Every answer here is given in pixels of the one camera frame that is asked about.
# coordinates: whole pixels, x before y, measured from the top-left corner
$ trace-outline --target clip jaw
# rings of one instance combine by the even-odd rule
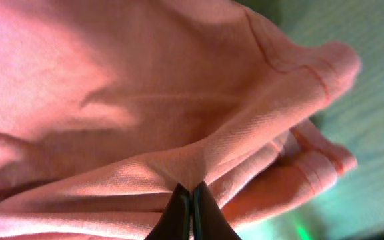
[[[189,239],[190,216],[196,240],[241,240],[224,218],[205,182],[193,190],[193,202],[188,190],[178,183],[160,220],[145,240]]]

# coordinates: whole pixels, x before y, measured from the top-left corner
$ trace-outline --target red stitching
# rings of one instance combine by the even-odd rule
[[[330,162],[333,164],[337,174],[340,176],[344,174],[345,171],[343,170],[343,164],[341,160],[337,158],[337,156],[315,147],[297,130],[291,129],[291,133],[293,134],[294,138],[296,138],[296,141],[300,144],[300,146],[303,146],[306,150],[318,151],[320,154],[326,156],[326,158],[328,158],[328,160],[330,160]]]
[[[276,143],[274,143],[273,141],[270,141],[269,144],[272,146],[272,148],[275,150],[275,152],[277,152],[277,155],[281,154],[281,150],[280,150],[280,148],[278,148]]]
[[[296,166],[296,165],[294,165],[294,164],[289,165],[289,166],[295,168],[296,170],[298,170],[298,171],[303,175],[303,177],[306,179],[306,181],[310,184],[311,189],[312,189],[312,192],[313,192],[313,195],[316,196],[317,192],[316,192],[315,188],[313,187],[312,182],[309,180],[309,178],[307,178],[307,176],[306,176],[306,174],[303,172],[303,170],[302,170],[299,166]]]
[[[263,49],[263,46],[260,44],[260,41],[258,41],[258,38],[257,38],[257,34],[253,28],[253,25],[251,24],[251,19],[250,19],[250,16],[247,12],[247,10],[244,8],[243,9],[244,12],[245,12],[245,16],[247,18],[247,22],[248,22],[248,25],[249,25],[249,28],[250,28],[250,31],[251,31],[251,34],[253,34],[253,37],[254,37],[254,40],[257,44],[257,47],[259,48],[263,58],[265,59],[265,62],[268,64],[268,66],[270,66],[273,70],[275,70],[276,72],[278,73],[281,73],[281,74],[286,74],[288,73],[289,71],[282,71],[282,70],[279,70],[277,69],[274,65],[272,65],[272,63],[270,62],[270,60],[268,59],[268,57],[266,56],[266,52],[265,50]],[[275,56],[278,58],[278,60],[280,61],[283,61],[285,63],[284,60],[280,59],[279,56],[277,54],[275,54]],[[330,92],[329,92],[329,89],[328,89],[328,86],[325,84],[324,80],[322,79],[322,77],[314,70],[314,68],[312,68],[311,66],[308,66],[308,65],[300,65],[298,68],[300,67],[303,67],[303,68],[306,68],[308,71],[310,71],[312,74],[314,74],[315,78],[317,79],[317,81],[319,82],[319,84],[322,86],[323,90],[324,90],[324,93],[325,93],[325,100],[326,100],[326,104],[328,104],[331,100],[331,96],[330,96]]]

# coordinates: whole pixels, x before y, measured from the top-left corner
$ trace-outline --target green surface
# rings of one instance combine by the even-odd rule
[[[300,45],[340,40],[363,71],[346,96],[320,113],[330,140],[359,168],[302,207],[240,232],[244,239],[346,239],[384,230],[384,0],[242,0]]]

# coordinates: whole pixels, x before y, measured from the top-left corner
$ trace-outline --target pink cloth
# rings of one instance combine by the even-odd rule
[[[142,239],[177,183],[257,223],[356,165],[306,118],[360,68],[225,0],[0,1],[0,237]]]

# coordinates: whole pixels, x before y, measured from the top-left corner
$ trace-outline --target pink fabric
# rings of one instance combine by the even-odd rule
[[[257,223],[356,165],[306,118],[359,70],[225,0],[0,1],[0,237],[142,239],[177,183]]]

